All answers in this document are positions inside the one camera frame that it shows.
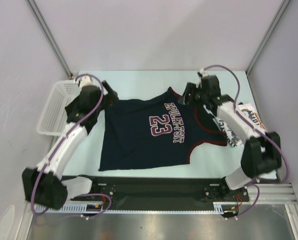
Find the navy tank top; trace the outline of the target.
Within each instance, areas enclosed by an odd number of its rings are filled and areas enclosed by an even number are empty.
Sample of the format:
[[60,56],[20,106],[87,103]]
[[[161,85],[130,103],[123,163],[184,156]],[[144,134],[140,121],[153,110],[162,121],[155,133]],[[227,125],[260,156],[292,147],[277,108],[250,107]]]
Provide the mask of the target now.
[[204,107],[182,105],[171,87],[150,100],[119,100],[104,110],[99,171],[144,170],[190,163],[199,145],[226,146]]

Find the white tank top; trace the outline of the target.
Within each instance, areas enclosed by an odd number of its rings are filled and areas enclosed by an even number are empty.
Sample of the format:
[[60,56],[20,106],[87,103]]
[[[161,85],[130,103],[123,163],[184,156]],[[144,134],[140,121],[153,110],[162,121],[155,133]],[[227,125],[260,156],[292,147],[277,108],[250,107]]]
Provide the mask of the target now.
[[215,119],[232,148],[244,145],[251,137],[258,138],[260,133],[267,132],[251,103],[234,105],[232,101],[225,102],[217,108]]

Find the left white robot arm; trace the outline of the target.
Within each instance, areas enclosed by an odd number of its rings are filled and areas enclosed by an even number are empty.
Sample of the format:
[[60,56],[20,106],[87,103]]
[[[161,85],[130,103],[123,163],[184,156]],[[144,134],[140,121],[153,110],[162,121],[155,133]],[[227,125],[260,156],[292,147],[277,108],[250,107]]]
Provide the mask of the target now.
[[65,202],[85,196],[94,200],[100,188],[89,176],[63,180],[64,170],[74,152],[98,122],[102,110],[118,101],[118,94],[104,80],[90,74],[75,79],[80,92],[66,107],[66,124],[49,153],[34,168],[22,172],[24,195],[32,207],[59,210]]

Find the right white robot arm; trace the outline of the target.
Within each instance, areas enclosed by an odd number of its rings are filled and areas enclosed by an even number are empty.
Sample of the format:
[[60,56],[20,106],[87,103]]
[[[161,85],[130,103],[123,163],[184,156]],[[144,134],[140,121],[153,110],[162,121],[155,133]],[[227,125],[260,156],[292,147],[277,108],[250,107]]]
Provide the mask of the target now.
[[240,166],[223,177],[219,195],[226,201],[237,196],[238,191],[250,185],[262,174],[279,169],[284,160],[281,140],[275,131],[268,132],[254,123],[242,111],[236,100],[221,93],[216,75],[199,73],[198,84],[188,82],[178,102],[201,112],[206,108],[213,118],[220,118],[231,127],[243,144]]

